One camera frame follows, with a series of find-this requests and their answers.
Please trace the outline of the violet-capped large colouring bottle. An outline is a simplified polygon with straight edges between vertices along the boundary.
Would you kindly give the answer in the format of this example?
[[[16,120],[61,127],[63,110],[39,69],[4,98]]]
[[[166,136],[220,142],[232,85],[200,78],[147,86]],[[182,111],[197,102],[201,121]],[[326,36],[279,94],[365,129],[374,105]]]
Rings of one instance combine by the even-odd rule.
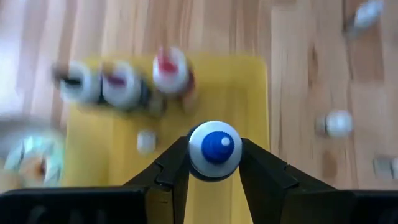
[[[128,61],[117,60],[102,64],[102,94],[105,101],[120,110],[147,107],[152,91],[142,72]]]

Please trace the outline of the small orange dropper bottle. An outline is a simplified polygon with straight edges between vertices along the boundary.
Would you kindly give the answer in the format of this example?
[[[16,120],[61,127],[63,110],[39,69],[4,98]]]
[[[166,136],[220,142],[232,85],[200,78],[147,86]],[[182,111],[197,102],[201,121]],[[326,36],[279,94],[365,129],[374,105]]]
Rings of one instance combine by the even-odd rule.
[[[157,135],[151,130],[142,130],[137,133],[137,150],[140,154],[153,153],[157,145]]]

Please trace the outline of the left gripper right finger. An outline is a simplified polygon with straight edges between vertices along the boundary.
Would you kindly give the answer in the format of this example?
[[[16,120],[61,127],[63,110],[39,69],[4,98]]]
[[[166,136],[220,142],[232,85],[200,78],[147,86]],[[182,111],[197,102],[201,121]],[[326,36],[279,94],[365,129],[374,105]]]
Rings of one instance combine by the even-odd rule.
[[[288,193],[333,189],[251,140],[242,143],[239,174],[253,224],[279,224]]]

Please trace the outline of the grey round plate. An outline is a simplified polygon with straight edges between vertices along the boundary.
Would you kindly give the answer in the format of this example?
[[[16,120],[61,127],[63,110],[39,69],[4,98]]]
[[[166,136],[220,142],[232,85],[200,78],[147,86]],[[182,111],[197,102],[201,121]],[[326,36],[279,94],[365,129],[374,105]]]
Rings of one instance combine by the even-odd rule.
[[[5,159],[16,141],[31,135],[54,133],[65,137],[64,132],[47,122],[17,116],[0,116],[0,194],[8,190],[23,189],[22,178],[4,169]]]

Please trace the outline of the yellow translucent plastic bin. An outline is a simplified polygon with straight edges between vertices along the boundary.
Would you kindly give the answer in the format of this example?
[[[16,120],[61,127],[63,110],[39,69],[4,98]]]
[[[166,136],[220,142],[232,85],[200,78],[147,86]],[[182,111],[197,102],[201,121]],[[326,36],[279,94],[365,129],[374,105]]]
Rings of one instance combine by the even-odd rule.
[[[170,101],[166,113],[123,113],[105,107],[72,105],[67,124],[63,184],[121,185],[144,170],[178,137],[211,120],[224,121],[240,136],[269,148],[267,66],[248,55],[189,55],[196,83],[196,102],[184,111]],[[137,133],[154,131],[153,153],[140,154]]]

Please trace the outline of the pink-capped large colouring bottle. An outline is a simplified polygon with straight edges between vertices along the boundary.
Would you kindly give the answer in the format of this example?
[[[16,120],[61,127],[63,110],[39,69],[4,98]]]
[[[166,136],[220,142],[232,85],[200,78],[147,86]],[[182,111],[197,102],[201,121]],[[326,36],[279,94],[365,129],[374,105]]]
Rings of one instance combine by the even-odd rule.
[[[193,67],[186,55],[176,47],[161,47],[152,62],[154,86],[167,98],[177,99],[188,111],[196,102]]]

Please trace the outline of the blue-capped large colouring bottle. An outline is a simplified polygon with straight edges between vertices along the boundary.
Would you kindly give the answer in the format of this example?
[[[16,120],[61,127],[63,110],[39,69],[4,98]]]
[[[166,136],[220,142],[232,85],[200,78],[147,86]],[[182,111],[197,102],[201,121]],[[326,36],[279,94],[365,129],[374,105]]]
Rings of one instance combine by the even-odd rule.
[[[190,173],[205,182],[227,179],[238,168],[243,142],[231,125],[223,121],[207,121],[187,134]]]

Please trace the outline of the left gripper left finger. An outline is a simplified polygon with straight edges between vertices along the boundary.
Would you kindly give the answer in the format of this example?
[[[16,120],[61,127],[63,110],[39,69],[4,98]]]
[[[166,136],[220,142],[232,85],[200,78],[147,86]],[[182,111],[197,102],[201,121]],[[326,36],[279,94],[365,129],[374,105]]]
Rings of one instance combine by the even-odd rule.
[[[133,224],[184,224],[190,175],[188,140],[178,138],[147,168],[125,183],[141,191],[143,201]]]

